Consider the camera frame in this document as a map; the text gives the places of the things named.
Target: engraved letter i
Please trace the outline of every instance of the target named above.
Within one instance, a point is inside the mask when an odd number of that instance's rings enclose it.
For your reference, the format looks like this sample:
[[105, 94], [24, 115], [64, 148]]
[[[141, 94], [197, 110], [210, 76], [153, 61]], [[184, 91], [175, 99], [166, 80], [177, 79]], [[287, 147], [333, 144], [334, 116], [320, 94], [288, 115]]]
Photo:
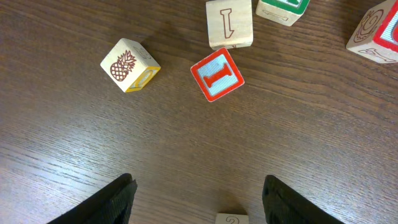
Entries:
[[220, 14], [223, 16], [223, 21], [224, 21], [225, 39], [230, 38], [235, 31], [235, 30], [231, 30], [231, 18], [229, 18], [229, 15], [231, 14], [231, 12], [232, 12], [232, 9], [220, 10]]

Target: green block edge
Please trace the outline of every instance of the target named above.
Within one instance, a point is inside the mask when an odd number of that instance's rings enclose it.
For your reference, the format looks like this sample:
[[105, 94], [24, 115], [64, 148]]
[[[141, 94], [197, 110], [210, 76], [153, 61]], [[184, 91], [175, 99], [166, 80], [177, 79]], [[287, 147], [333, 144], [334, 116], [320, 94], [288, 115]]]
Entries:
[[260, 0], [264, 3], [270, 4], [271, 6], [275, 6], [281, 9], [284, 9], [289, 12], [293, 12], [294, 14], [302, 15], [304, 14], [305, 10], [307, 9], [310, 0], [303, 0], [300, 7], [296, 8], [286, 3], [280, 2], [278, 0]]

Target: dark wooden surface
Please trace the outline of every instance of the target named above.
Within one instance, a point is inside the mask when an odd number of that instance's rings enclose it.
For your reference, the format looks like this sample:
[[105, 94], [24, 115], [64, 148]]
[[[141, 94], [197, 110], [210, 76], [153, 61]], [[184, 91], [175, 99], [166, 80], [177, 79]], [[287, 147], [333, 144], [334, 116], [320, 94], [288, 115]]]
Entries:
[[[253, 14], [252, 47], [230, 50], [246, 84], [208, 103], [203, 0], [0, 0], [0, 223], [46, 223], [125, 172], [130, 223], [265, 223], [267, 174], [345, 223], [398, 223], [398, 64], [345, 49], [380, 2]], [[122, 37], [162, 66], [142, 91], [100, 67]]]

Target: block face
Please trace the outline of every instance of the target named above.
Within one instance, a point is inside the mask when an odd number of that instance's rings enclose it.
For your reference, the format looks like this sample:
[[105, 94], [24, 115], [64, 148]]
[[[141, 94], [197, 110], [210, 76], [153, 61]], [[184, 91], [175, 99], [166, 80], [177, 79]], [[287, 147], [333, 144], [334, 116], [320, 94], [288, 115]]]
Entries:
[[126, 92], [141, 90], [160, 70], [160, 67], [148, 67]]
[[377, 63], [398, 62], [398, 38], [394, 37], [397, 11], [396, 0], [385, 1], [370, 9], [346, 48]]
[[368, 44], [352, 47], [349, 50], [377, 63], [398, 62], [397, 52], [380, 46], [373, 41]]
[[216, 224], [249, 224], [249, 217], [247, 215], [219, 213], [216, 217]]
[[382, 25], [377, 30], [374, 42], [387, 49], [398, 52], [398, 1], [384, 19]]
[[304, 14], [308, 4], [310, 3], [310, 0], [260, 0], [260, 1], [297, 15]]
[[219, 49], [192, 66], [191, 72], [210, 102], [244, 84], [243, 77], [226, 48]]
[[309, 0], [259, 0], [256, 14], [291, 26], [303, 15], [308, 4]]
[[147, 82], [140, 86], [133, 84], [148, 68], [156, 70], [155, 74], [160, 70], [160, 65], [140, 43], [128, 39], [119, 40], [101, 62], [101, 67], [124, 92], [140, 90]]
[[253, 43], [251, 0], [209, 1], [206, 15], [213, 50], [247, 47]]

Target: blue block face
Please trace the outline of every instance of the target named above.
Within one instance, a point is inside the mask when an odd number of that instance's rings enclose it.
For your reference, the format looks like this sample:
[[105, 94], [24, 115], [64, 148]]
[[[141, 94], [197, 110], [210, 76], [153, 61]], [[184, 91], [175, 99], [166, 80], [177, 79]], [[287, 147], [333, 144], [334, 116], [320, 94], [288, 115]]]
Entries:
[[[219, 71], [221, 71], [224, 66], [227, 66], [231, 75], [225, 75], [220, 79], [217, 79], [217, 81], [213, 82], [211, 87], [209, 87], [206, 84], [206, 81], [204, 80], [204, 77], [213, 77], [216, 75]], [[220, 55], [210, 62], [208, 62], [206, 65], [202, 66], [201, 68], [198, 69], [198, 74], [201, 79], [201, 81], [205, 84], [206, 89], [208, 90], [209, 94], [211, 96], [215, 96], [222, 91], [226, 90], [227, 88], [233, 86], [238, 82], [238, 78], [236, 77], [236, 74], [233, 72], [231, 65], [228, 63], [224, 55]]]

